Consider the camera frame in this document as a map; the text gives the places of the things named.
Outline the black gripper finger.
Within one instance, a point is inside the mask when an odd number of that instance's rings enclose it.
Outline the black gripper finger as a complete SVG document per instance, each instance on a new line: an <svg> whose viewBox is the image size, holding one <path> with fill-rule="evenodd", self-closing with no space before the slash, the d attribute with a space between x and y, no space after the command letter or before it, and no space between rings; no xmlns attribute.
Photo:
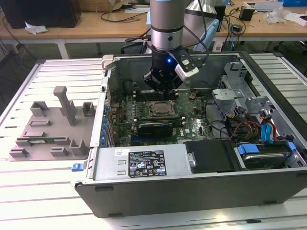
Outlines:
<svg viewBox="0 0 307 230"><path fill-rule="evenodd" d="M162 71L150 71L144 76L144 82L166 99L166 81Z"/></svg>
<svg viewBox="0 0 307 230"><path fill-rule="evenodd" d="M167 86L167 94L166 98L169 98L169 95L172 94L181 84L183 81L177 74L169 75L166 81Z"/></svg>

